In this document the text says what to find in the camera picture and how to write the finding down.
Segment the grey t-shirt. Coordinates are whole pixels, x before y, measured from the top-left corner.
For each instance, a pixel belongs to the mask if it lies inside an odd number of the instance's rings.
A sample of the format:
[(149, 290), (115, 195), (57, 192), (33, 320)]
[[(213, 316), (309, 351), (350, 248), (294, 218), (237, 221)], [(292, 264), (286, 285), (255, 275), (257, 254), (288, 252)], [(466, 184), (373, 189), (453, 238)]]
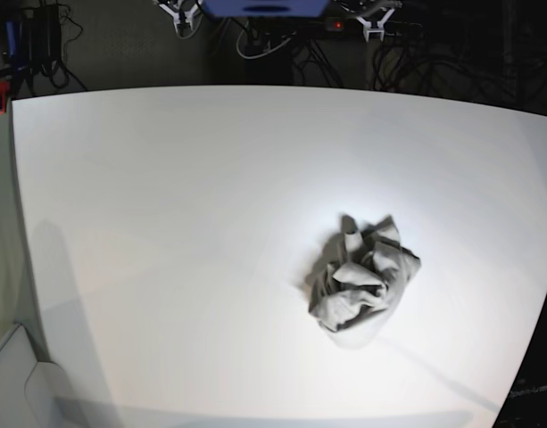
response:
[(395, 312), (421, 260), (390, 216), (364, 227), (345, 216), (341, 225), (311, 272), (308, 312), (336, 338), (369, 335)]

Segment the black power strip red light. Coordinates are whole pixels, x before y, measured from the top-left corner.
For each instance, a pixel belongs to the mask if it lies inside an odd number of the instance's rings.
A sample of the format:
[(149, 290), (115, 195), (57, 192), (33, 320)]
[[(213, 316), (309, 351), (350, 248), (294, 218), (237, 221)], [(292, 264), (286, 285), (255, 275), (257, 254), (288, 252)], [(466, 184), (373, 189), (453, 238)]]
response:
[(417, 26), (415, 22), (398, 21), (393, 18), (396, 10), (385, 10), (385, 14), (376, 18), (341, 18), (328, 17), (323, 21), (324, 28), (328, 32), (343, 34), (347, 36), (362, 36), (365, 40), (371, 38), (383, 39), (385, 36), (399, 35), (399, 27), (401, 24), (408, 26)]

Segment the blue handled tool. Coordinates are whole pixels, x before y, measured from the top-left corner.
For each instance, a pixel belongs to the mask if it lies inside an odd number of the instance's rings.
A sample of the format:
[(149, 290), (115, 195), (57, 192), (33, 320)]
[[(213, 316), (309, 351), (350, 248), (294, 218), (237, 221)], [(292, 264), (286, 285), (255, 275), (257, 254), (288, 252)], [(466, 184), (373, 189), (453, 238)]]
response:
[(8, 62), (15, 71), (22, 71), (25, 69), (25, 61), (21, 52), (21, 24), (18, 21), (7, 21), (5, 34)]

